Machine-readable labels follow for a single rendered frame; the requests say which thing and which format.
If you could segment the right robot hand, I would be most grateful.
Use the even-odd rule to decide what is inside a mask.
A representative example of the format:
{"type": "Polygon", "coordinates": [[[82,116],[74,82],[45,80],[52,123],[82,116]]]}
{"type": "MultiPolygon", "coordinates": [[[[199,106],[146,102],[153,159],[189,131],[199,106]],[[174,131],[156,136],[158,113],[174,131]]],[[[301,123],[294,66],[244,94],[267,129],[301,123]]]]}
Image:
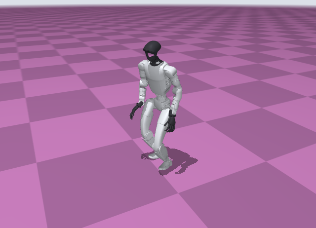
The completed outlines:
{"type": "Polygon", "coordinates": [[[134,116],[135,111],[140,108],[144,103],[141,101],[139,103],[136,103],[136,106],[132,109],[132,112],[130,113],[130,118],[132,119],[134,116]]]}

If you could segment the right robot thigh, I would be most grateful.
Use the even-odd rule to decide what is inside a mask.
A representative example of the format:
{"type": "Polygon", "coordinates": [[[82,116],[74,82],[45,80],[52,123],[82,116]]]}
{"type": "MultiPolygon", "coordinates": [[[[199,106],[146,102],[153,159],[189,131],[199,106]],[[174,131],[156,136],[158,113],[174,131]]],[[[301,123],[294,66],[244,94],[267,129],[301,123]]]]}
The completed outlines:
{"type": "Polygon", "coordinates": [[[153,109],[156,109],[154,105],[154,98],[147,99],[142,110],[140,121],[141,134],[146,140],[150,140],[153,136],[152,131],[149,130],[154,115],[153,109]]]}

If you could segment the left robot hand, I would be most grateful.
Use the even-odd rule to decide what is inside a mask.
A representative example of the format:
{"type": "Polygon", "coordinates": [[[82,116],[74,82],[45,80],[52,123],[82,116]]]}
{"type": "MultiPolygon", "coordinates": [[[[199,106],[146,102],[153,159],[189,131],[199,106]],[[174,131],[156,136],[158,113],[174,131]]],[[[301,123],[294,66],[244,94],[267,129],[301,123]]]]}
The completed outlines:
{"type": "Polygon", "coordinates": [[[174,129],[175,129],[175,117],[176,115],[172,114],[172,110],[169,110],[169,119],[168,121],[166,122],[166,124],[164,126],[166,126],[168,124],[168,127],[165,131],[167,132],[173,132],[174,129]]]}

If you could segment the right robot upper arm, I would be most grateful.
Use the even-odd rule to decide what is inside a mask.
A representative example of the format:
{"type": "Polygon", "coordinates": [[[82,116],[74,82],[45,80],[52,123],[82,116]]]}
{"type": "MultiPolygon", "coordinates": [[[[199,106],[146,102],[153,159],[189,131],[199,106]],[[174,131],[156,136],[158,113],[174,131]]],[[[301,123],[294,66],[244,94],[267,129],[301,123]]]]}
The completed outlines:
{"type": "Polygon", "coordinates": [[[147,87],[148,86],[148,81],[145,75],[145,71],[144,71],[144,64],[147,60],[143,60],[138,64],[138,68],[139,68],[139,73],[140,73],[140,86],[141,87],[147,87]]]}

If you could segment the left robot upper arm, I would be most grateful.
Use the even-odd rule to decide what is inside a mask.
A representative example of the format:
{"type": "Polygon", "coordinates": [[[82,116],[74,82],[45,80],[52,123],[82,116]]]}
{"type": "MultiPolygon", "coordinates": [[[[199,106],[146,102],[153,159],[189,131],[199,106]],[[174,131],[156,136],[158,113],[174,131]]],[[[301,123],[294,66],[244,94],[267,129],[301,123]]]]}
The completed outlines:
{"type": "Polygon", "coordinates": [[[170,79],[172,85],[174,85],[172,92],[176,95],[177,89],[182,89],[179,78],[177,76],[177,70],[173,66],[166,65],[164,67],[165,75],[170,79]]]}

